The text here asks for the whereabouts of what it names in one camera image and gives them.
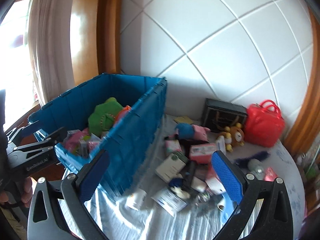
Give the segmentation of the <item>person left hand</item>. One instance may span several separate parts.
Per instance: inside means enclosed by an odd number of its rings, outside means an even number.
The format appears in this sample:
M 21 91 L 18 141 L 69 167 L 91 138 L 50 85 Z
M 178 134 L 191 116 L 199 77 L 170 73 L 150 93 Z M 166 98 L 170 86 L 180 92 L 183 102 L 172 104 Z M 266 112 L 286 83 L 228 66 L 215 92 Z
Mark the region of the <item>person left hand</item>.
M 29 208 L 31 204 L 31 200 L 33 197 L 33 179 L 31 177 L 27 177 L 24 180 L 23 184 L 23 193 L 21 194 L 21 201 L 24 204 L 25 207 Z M 0 196 L 0 202 L 1 204 L 4 204 L 9 201 L 9 195 L 8 192 L 3 190 L 1 191 L 1 196 Z

